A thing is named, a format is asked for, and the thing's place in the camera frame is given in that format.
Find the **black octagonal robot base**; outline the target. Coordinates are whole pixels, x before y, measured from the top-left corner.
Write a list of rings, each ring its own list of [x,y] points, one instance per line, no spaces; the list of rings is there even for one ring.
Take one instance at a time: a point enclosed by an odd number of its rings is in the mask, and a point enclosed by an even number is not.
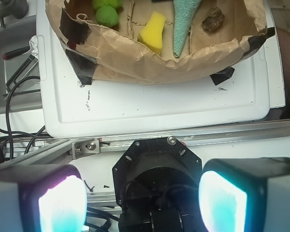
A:
[[[204,232],[202,160],[173,137],[136,140],[112,168],[121,232]]]

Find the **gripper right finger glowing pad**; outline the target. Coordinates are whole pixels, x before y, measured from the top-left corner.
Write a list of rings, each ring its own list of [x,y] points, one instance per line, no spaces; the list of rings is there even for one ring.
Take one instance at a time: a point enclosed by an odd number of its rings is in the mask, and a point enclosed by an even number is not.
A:
[[[210,232],[290,232],[290,158],[209,160],[199,206]]]

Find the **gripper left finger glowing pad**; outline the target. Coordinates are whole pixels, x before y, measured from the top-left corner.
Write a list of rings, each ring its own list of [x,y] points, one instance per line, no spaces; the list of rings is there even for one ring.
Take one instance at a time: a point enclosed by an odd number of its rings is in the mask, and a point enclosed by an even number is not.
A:
[[[86,213],[75,166],[0,165],[0,232],[80,232]]]

